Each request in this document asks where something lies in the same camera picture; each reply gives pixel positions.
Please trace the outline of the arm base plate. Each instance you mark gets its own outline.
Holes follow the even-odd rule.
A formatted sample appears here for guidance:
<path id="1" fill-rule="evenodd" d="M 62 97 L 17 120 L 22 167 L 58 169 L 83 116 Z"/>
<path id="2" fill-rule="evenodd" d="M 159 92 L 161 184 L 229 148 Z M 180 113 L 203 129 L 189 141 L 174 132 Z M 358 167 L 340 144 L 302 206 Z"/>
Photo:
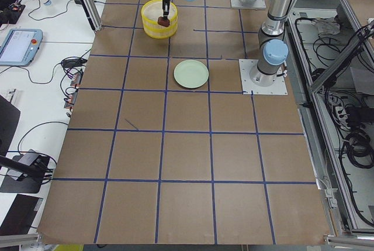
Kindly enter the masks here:
<path id="1" fill-rule="evenodd" d="M 242 93 L 244 95 L 287 95 L 285 76 L 279 67 L 274 75 L 264 75 L 257 59 L 239 59 Z"/>
<path id="2" fill-rule="evenodd" d="M 265 0 L 230 0 L 231 7 L 236 9 L 264 10 Z"/>

